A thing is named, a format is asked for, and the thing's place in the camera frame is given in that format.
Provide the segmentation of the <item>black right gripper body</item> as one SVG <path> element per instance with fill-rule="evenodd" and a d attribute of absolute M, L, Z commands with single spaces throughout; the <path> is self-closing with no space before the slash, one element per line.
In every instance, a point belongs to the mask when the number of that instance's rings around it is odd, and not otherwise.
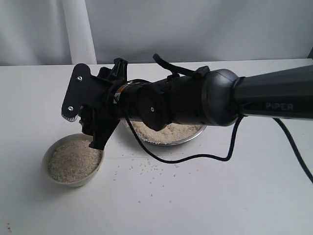
<path fill-rule="evenodd" d="M 80 64 L 80 121 L 100 122 L 120 120 L 128 114 L 137 120 L 135 95 L 127 81 L 128 62 L 121 58 L 114 60 L 114 67 L 102 67 L 97 76 L 88 65 Z"/>

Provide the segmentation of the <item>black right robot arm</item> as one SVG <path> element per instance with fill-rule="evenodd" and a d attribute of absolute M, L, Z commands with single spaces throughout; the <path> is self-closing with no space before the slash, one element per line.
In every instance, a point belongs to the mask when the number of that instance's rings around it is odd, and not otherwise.
<path fill-rule="evenodd" d="M 77 64 L 68 84 L 61 115 L 80 120 L 91 147 L 104 149 L 123 119 L 141 121 L 159 131 L 168 124 L 230 126 L 239 117 L 312 119 L 312 66 L 239 77 L 208 66 L 189 70 L 154 55 L 170 74 L 159 81 L 127 79 L 127 61 L 102 67 L 97 76 Z"/>

